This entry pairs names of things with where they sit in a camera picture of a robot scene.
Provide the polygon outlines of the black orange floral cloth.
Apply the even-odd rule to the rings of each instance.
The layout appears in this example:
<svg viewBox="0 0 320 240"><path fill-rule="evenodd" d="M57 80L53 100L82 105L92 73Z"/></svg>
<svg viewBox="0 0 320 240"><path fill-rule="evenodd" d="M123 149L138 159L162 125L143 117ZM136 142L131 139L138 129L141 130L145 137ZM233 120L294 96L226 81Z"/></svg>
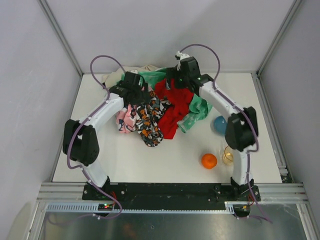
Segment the black orange floral cloth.
<svg viewBox="0 0 320 240"><path fill-rule="evenodd" d="M165 97L159 99L155 91L148 87L148 100L135 106L135 130L148 147L156 147L164 139L159 121L171 106Z"/></svg>

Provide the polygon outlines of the green white cloth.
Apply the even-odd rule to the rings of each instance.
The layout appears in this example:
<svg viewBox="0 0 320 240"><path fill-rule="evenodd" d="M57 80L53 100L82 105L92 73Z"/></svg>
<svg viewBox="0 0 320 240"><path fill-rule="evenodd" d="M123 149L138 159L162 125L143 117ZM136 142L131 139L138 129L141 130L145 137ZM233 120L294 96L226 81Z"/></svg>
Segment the green white cloth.
<svg viewBox="0 0 320 240"><path fill-rule="evenodd" d="M161 82L166 76L165 68L159 68L150 64L142 67L125 66L124 69L128 72L138 72L153 90L156 84ZM194 94L189 104L189 113L177 122L178 128L186 134L197 121L204 120L208 116L212 107L206 100Z"/></svg>

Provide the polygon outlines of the red cloth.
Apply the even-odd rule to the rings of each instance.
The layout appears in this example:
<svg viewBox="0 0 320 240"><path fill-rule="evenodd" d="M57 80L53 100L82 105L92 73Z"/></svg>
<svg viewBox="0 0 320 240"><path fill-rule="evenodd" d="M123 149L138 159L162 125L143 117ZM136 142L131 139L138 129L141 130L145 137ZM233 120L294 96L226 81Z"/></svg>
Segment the red cloth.
<svg viewBox="0 0 320 240"><path fill-rule="evenodd" d="M189 105L194 93L187 88L174 87L174 79L171 79L171 89L166 88L166 78L155 85L155 93L164 106L164 114L158 121L163 138L172 140L178 129L178 122L189 113Z"/></svg>

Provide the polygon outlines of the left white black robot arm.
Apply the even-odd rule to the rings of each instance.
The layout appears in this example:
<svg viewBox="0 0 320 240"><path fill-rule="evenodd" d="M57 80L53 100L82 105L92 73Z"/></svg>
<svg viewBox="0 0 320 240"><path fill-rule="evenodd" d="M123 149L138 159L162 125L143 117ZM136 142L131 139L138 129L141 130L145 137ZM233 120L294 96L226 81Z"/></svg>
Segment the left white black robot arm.
<svg viewBox="0 0 320 240"><path fill-rule="evenodd" d="M98 132L126 105L150 101L148 83L137 71L127 71L123 80L112 86L102 102L79 120L69 119L64 125L62 151L70 169L80 168L87 181L101 188L108 181L98 156Z"/></svg>

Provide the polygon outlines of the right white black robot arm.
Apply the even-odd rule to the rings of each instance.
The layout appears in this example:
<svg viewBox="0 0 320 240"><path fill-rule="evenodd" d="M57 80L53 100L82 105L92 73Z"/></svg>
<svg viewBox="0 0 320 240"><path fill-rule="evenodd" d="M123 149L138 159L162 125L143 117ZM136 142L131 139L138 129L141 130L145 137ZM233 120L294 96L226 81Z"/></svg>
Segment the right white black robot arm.
<svg viewBox="0 0 320 240"><path fill-rule="evenodd" d="M198 61L188 54L177 52L178 63L166 70L166 88L188 89L210 103L227 121L225 141L233 150L231 194L239 196L251 190L251 153L259 150L258 121L254 107L241 107L217 85L208 74L201 74Z"/></svg>

